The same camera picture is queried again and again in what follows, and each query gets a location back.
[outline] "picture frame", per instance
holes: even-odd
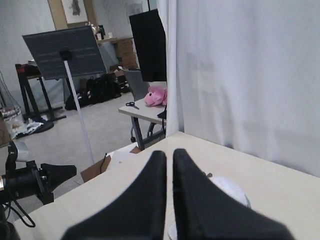
[[[67,24],[88,21],[84,0],[61,0]]]

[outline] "gray chair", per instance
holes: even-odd
[[[143,81],[141,71],[139,70],[128,70],[124,67],[119,66],[119,69],[121,69],[124,73],[125,79],[127,80],[129,84],[129,88],[131,90],[131,93],[133,95],[133,100],[138,101],[140,99],[143,99],[147,93],[148,89],[150,87],[149,83],[146,81]],[[155,123],[150,123],[149,129],[147,132],[147,137],[150,137],[153,135]],[[134,137],[134,127],[131,127],[130,131],[131,135],[131,142],[135,142],[136,138]]]

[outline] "pink stuffed toy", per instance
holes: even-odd
[[[144,101],[148,107],[157,105],[166,105],[168,98],[168,90],[162,86],[149,87],[147,95],[144,97]]]

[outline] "music stand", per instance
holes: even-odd
[[[91,26],[22,36],[45,80],[67,78],[91,161],[95,163],[72,77],[105,73]]]

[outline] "white curtain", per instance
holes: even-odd
[[[167,136],[320,176],[320,1],[158,0]]]

